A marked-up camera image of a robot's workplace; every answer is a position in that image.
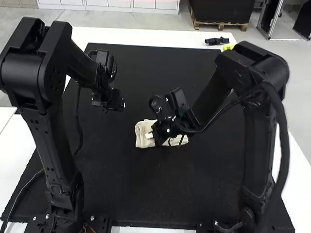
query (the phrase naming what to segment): white cloth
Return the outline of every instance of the white cloth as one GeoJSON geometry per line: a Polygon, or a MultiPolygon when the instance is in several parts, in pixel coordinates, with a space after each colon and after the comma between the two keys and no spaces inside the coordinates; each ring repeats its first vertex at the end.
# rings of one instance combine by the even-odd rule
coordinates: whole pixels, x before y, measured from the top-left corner
{"type": "MultiPolygon", "coordinates": [[[[157,120],[144,120],[140,121],[135,125],[135,134],[136,134],[136,147],[137,148],[148,148],[148,147],[155,147],[155,140],[153,138],[148,138],[148,133],[152,131],[151,126],[156,122],[157,120]]],[[[178,146],[179,142],[182,138],[182,135],[178,135],[176,138],[171,138],[166,140],[165,143],[163,143],[163,146],[178,146]]],[[[188,143],[188,137],[187,135],[184,136],[183,141],[181,142],[181,145],[184,145],[188,143]]]]}

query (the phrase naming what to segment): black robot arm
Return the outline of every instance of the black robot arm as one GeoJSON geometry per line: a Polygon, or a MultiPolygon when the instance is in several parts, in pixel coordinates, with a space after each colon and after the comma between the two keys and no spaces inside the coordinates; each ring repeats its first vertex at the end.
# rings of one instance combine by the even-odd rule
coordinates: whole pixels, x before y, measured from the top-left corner
{"type": "Polygon", "coordinates": [[[114,58],[104,50],[87,56],[71,32],[65,22],[46,27],[40,19],[23,18],[0,54],[0,89],[19,109],[35,140],[47,180],[49,214],[57,219],[46,228],[78,233],[84,222],[84,185],[63,119],[66,76],[92,90],[95,106],[122,111],[125,103],[112,87],[114,58]]]}
{"type": "MultiPolygon", "coordinates": [[[[187,104],[183,91],[152,96],[150,107],[157,116],[152,126],[156,145],[179,134],[202,133],[235,104],[244,107],[244,176],[240,210],[245,232],[261,232],[275,198],[281,194],[289,170],[289,140],[282,100],[289,79],[287,63],[279,56],[248,42],[218,55],[216,70],[194,105],[187,104]],[[224,107],[234,91],[239,99],[224,107]],[[276,125],[280,126],[282,159],[276,184],[272,177],[276,125]]],[[[216,230],[225,232],[217,224],[216,230]]]]}

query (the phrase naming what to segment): black box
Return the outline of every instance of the black box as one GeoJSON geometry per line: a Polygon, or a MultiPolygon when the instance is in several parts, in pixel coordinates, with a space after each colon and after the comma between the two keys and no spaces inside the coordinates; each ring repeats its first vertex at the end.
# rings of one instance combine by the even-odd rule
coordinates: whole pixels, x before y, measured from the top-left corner
{"type": "Polygon", "coordinates": [[[255,0],[189,0],[200,22],[248,23],[255,0]]]}

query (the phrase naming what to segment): black rubber mat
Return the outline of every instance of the black rubber mat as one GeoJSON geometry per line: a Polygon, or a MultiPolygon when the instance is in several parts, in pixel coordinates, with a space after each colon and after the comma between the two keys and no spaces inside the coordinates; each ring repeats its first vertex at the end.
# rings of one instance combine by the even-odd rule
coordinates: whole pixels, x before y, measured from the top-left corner
{"type": "MultiPolygon", "coordinates": [[[[220,51],[102,44],[89,44],[86,51],[94,49],[109,50],[118,61],[115,87],[121,90],[126,109],[106,114],[91,106],[91,92],[82,89],[80,121],[85,137],[76,164],[84,178],[85,210],[107,212],[115,225],[123,226],[193,229],[198,222],[212,219],[239,220],[244,165],[241,106],[179,149],[135,148],[135,124],[155,118],[148,107],[150,96],[181,87],[192,104],[208,83],[220,51]]],[[[78,142],[73,123],[76,89],[71,80],[63,96],[72,150],[78,142]]],[[[35,152],[2,219],[21,187],[41,167],[35,152]]],[[[44,179],[37,181],[12,220],[25,222],[44,214],[48,208],[45,188],[44,179]]],[[[292,228],[281,198],[276,211],[277,218],[271,221],[274,229],[292,228]]]]}

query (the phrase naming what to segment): floor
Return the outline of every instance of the floor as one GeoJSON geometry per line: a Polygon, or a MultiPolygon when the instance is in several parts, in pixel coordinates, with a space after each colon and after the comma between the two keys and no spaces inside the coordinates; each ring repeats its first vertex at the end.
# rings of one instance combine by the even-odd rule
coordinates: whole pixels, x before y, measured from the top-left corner
{"type": "MultiPolygon", "coordinates": [[[[68,21],[72,26],[135,28],[158,30],[194,31],[192,21],[185,1],[181,2],[180,14],[157,15],[142,13],[100,12],[100,11],[70,11],[44,10],[0,7],[0,50],[11,36],[23,16],[39,17],[47,25],[54,20],[68,21]]],[[[292,31],[292,13],[283,13],[278,20],[273,38],[299,38],[292,31]]],[[[256,24],[259,12],[254,12],[247,32],[241,32],[235,27],[225,27],[226,32],[232,32],[237,41],[248,40],[260,47],[270,50],[287,60],[291,78],[287,85],[284,101],[289,128],[302,151],[311,163],[311,42],[266,41],[257,31],[256,24]]],[[[201,27],[202,31],[217,31],[216,27],[201,27]]],[[[0,93],[0,106],[10,106],[7,97],[0,93]]]]}

